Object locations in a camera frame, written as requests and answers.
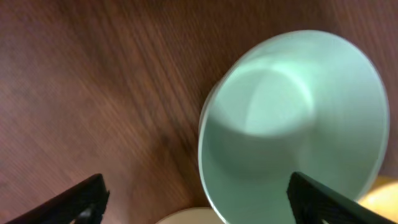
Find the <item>yellow bowl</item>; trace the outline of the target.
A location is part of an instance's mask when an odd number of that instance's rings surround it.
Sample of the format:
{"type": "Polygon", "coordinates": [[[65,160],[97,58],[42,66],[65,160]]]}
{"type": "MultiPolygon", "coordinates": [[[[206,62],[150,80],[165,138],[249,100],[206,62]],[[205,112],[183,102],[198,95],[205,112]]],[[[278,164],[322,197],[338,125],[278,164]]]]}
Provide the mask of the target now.
{"type": "Polygon", "coordinates": [[[358,203],[364,208],[397,223],[397,188],[397,179],[379,176],[358,203]]]}

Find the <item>mint green bowl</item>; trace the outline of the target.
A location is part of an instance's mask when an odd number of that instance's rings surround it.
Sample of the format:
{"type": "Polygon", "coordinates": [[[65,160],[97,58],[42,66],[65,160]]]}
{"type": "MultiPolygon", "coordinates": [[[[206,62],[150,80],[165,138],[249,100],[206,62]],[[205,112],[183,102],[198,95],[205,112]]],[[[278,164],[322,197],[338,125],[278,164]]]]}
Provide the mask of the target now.
{"type": "Polygon", "coordinates": [[[365,53],[329,32],[280,34],[246,52],[208,94],[201,184],[224,223],[293,223],[292,173],[358,200],[379,173],[389,131],[386,89],[365,53]]]}

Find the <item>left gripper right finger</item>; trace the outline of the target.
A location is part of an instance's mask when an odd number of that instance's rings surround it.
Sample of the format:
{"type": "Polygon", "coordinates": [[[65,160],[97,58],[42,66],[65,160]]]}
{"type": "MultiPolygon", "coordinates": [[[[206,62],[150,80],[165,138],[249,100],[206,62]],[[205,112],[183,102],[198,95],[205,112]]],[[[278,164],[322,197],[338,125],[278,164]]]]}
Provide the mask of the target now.
{"type": "Polygon", "coordinates": [[[287,196],[296,224],[394,224],[302,172],[293,172],[287,196]]]}

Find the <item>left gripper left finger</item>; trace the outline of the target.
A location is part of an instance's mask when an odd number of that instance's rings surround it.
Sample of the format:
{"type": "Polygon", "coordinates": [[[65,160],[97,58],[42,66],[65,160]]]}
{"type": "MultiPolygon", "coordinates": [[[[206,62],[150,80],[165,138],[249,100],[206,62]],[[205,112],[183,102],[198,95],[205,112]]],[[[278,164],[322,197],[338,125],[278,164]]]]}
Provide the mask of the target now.
{"type": "Polygon", "coordinates": [[[100,224],[109,200],[102,174],[94,174],[7,224],[100,224]]]}

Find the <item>white bowl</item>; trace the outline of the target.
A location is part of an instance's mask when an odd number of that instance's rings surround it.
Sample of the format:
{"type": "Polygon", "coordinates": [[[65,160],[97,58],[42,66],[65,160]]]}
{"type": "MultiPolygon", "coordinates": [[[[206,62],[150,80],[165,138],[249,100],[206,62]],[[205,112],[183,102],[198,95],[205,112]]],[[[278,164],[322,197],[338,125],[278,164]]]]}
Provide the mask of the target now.
{"type": "Polygon", "coordinates": [[[175,212],[156,224],[224,224],[212,208],[195,207],[175,212]]]}

